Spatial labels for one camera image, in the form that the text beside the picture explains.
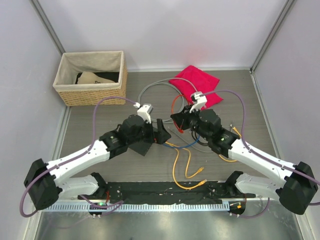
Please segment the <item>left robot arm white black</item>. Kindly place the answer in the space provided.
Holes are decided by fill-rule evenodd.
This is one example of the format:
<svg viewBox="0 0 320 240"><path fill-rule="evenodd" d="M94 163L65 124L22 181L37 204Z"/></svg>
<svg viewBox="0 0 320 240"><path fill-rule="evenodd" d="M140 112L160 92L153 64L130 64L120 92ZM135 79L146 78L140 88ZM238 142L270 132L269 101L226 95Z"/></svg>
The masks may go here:
<svg viewBox="0 0 320 240"><path fill-rule="evenodd" d="M156 126L153 126L133 114L86 148L49 162L41 158L35 160L25 177L24 186L35 209L44 210L67 192L67 181L75 174L115 158L128 149L145 156L152 144L162 145L170 138L161 119L157 119Z"/></svg>

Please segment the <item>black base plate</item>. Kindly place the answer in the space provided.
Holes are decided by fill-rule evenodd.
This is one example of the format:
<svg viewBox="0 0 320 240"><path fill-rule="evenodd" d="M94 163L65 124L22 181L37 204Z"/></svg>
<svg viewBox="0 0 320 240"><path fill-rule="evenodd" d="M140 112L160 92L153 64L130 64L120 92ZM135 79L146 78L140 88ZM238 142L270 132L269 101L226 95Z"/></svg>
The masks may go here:
<svg viewBox="0 0 320 240"><path fill-rule="evenodd" d="M123 201L129 205L203 205L219 204L222 199L253 199L252 193L232 190L225 182L208 181L194 189L183 189L173 181L108 182L101 196L86 195L89 200Z"/></svg>

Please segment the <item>beige cloth in basket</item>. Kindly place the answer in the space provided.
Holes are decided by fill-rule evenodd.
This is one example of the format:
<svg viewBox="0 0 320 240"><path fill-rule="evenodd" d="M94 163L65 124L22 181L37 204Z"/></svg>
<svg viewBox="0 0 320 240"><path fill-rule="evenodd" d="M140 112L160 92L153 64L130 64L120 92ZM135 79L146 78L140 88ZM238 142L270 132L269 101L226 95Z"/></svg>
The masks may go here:
<svg viewBox="0 0 320 240"><path fill-rule="evenodd" d="M113 84L119 80L118 72L89 72L79 73L76 84Z"/></svg>

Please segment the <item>wicker basket with liner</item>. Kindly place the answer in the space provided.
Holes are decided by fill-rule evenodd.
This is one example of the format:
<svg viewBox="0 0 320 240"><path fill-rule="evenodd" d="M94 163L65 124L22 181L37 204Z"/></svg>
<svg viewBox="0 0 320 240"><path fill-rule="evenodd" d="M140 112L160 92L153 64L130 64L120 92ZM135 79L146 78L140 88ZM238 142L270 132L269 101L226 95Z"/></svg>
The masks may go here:
<svg viewBox="0 0 320 240"><path fill-rule="evenodd" d="M53 88L68 107L93 106L125 97L128 71L123 51L63 53Z"/></svg>

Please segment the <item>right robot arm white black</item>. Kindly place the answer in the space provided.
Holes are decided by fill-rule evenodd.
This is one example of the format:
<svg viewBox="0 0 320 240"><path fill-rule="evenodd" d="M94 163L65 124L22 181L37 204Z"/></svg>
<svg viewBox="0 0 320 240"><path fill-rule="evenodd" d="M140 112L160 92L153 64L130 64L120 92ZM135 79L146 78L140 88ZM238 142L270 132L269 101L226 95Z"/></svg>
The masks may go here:
<svg viewBox="0 0 320 240"><path fill-rule="evenodd" d="M182 130L191 130L205 139L214 153L237 160L264 175L254 177L235 171L225 186L230 197L236 198L242 193L261 195L279 201L297 215L303 215L312 205L318 184L307 163L294 164L259 150L222 127L221 119L212 109L191 111L190 106L186 106L170 117Z"/></svg>

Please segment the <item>pink folded cloth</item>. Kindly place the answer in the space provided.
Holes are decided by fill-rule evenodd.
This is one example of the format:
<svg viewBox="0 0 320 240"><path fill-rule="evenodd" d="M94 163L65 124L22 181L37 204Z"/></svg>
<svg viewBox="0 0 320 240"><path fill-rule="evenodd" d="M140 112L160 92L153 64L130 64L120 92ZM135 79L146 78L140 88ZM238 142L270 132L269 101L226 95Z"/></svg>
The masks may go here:
<svg viewBox="0 0 320 240"><path fill-rule="evenodd" d="M214 91L220 79L193 65L189 65L168 82L175 86L186 97L188 102L191 102L191 94L194 92L207 93Z"/></svg>

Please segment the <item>black network switch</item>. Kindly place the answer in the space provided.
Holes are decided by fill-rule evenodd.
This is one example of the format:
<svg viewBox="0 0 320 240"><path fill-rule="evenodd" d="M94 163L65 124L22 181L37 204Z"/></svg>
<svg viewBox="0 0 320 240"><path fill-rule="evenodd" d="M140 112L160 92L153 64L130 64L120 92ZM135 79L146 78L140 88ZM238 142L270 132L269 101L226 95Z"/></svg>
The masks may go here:
<svg viewBox="0 0 320 240"><path fill-rule="evenodd" d="M139 142L135 142L130 144L128 147L141 156L145 156L152 146L153 141L149 140L141 140Z"/></svg>

